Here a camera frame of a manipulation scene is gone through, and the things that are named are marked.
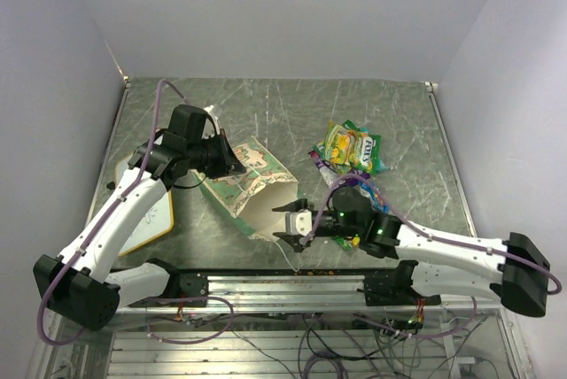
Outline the green white paper bag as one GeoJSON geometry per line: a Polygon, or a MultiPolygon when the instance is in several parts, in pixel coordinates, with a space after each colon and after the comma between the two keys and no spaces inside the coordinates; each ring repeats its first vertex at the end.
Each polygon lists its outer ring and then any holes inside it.
{"type": "Polygon", "coordinates": [[[285,214],[274,209],[298,199],[298,180],[254,136],[235,145],[233,151],[245,171],[207,178],[200,185],[203,196],[231,224],[232,229],[221,237],[229,262],[246,269],[259,268],[260,255],[277,249],[297,273],[300,264],[293,264],[288,257],[290,246],[276,236],[284,231],[285,214]]]}

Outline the purple snack packet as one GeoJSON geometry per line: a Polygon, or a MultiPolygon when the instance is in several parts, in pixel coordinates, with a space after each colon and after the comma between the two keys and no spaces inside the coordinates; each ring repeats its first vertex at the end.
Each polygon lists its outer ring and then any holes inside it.
{"type": "MultiPolygon", "coordinates": [[[[340,173],[338,173],[329,162],[321,159],[320,155],[315,150],[311,150],[308,154],[309,154],[311,160],[315,163],[315,166],[317,167],[320,175],[322,176],[322,178],[325,181],[325,183],[327,184],[327,186],[330,189],[332,189],[334,187],[333,182],[340,176],[340,173]]],[[[357,175],[361,176],[362,178],[364,178],[365,180],[369,180],[371,178],[371,176],[368,173],[362,172],[362,171],[357,170],[357,169],[351,169],[351,170],[347,171],[347,173],[348,174],[357,174],[357,175]]],[[[357,179],[349,178],[349,179],[346,179],[346,180],[342,180],[338,184],[338,186],[355,187],[358,184],[359,184],[359,181],[357,179]]]]}

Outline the blue red snack packet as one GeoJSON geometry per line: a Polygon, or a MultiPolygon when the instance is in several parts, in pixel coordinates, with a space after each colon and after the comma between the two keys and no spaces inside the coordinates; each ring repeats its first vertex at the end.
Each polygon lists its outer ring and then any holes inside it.
{"type": "Polygon", "coordinates": [[[390,209],[387,203],[372,189],[371,186],[363,182],[359,183],[360,193],[369,200],[374,211],[380,213],[389,213],[390,209]]]}

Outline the green yellow Fox's candy packet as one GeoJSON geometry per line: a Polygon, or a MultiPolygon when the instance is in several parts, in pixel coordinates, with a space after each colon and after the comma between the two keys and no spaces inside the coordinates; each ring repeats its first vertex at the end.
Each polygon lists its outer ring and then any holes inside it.
{"type": "Polygon", "coordinates": [[[314,145],[320,158],[329,162],[339,173],[357,169],[370,175],[380,162],[382,137],[357,127],[352,121],[330,121],[325,137],[314,145]]]}

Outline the teal snack packet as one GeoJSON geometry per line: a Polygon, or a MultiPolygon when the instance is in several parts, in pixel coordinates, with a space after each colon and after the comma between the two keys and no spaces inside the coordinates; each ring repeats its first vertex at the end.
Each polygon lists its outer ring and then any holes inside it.
{"type": "Polygon", "coordinates": [[[381,173],[389,171],[389,170],[390,170],[389,166],[387,166],[384,162],[380,162],[376,167],[375,173],[381,174],[381,173]]]}

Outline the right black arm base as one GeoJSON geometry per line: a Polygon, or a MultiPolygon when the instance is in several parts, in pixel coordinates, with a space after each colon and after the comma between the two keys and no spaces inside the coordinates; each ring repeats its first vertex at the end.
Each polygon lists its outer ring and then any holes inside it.
{"type": "Polygon", "coordinates": [[[356,291],[363,295],[366,306],[416,306],[420,299],[427,306],[439,305],[439,295],[426,297],[413,289],[413,272],[413,266],[382,268],[365,275],[356,291]]]}

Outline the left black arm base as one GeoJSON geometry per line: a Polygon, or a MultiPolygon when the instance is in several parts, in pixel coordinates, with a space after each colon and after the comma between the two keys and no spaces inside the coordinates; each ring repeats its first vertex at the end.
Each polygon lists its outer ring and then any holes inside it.
{"type": "Polygon", "coordinates": [[[205,307],[209,282],[201,273],[187,273],[175,270],[170,273],[166,288],[152,301],[178,299],[178,304],[188,307],[205,307]]]}

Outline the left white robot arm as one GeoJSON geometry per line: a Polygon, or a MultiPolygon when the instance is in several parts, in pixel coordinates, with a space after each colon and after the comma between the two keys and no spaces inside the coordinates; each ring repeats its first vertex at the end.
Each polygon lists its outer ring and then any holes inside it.
{"type": "Polygon", "coordinates": [[[243,174],[245,167],[208,110],[181,104],[166,128],[153,131],[136,148],[114,192],[86,228],[56,257],[36,261],[40,310],[99,331],[123,306],[147,298],[172,305],[181,293],[176,267],[149,259],[116,274],[111,270],[145,215],[191,171],[217,179],[243,174]]]}

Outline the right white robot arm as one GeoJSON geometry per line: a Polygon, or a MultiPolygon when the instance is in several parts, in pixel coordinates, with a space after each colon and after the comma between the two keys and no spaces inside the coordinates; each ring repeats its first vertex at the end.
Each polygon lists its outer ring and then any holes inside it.
{"type": "Polygon", "coordinates": [[[403,305],[456,295],[498,301],[526,317],[546,313],[550,265],[524,234],[501,240],[441,232],[376,211],[350,187],[335,190],[331,207],[320,212],[304,198],[276,210],[284,223],[274,234],[295,252],[317,237],[339,236],[358,238],[371,257],[396,260],[390,291],[403,305]]]}

